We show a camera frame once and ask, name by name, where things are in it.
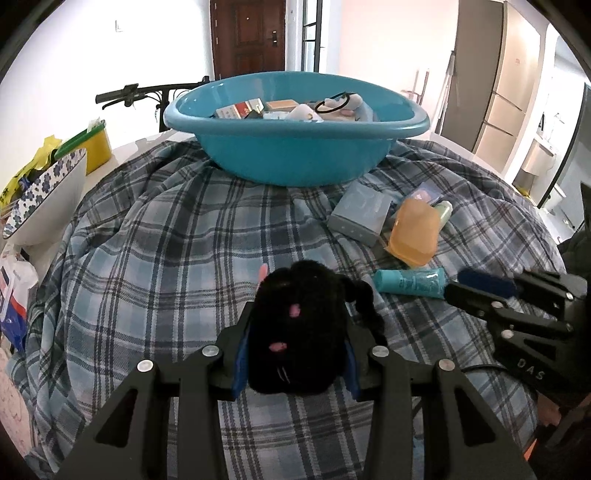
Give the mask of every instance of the orange plastic container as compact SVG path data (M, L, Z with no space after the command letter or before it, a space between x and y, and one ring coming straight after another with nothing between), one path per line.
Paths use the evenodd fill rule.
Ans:
M409 198L398 212L386 250L409 267L426 265L437 251L439 212L428 203Z

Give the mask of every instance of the blue gripper pad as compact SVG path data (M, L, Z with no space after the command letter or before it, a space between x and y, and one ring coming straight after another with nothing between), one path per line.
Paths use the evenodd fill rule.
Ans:
M357 363L353 348L348 340L345 340L345 348L347 350L347 358L345 363L345 372L343 378L345 379L345 386L351 392L354 400L357 400L361 394L361 387L359 386L359 379L357 376Z
M240 340L236 361L234 363L234 382L232 383L232 395L238 398L248 382L248 332L246 328L244 337Z

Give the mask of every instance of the gray box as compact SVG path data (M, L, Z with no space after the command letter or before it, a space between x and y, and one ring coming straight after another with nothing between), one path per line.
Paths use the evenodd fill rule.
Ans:
M328 219L328 227L369 247L382 231L392 198L354 181Z

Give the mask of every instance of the pink wall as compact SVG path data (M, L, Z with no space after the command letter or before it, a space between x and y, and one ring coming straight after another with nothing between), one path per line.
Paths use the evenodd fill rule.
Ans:
M423 107L433 120L456 42L458 0L342 0L339 74L394 91L430 77Z

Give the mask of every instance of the white bowl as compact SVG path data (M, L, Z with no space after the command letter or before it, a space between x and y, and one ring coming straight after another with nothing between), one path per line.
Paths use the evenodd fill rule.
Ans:
M59 240L78 207L85 177L85 148L57 160L13 208L4 240L21 247Z

